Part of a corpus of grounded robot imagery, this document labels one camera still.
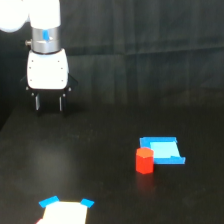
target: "red cube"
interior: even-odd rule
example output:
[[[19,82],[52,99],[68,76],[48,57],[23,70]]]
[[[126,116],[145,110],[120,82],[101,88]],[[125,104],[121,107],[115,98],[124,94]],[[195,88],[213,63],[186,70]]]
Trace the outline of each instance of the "red cube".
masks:
[[[153,173],[153,150],[139,148],[136,152],[136,171],[142,174]]]

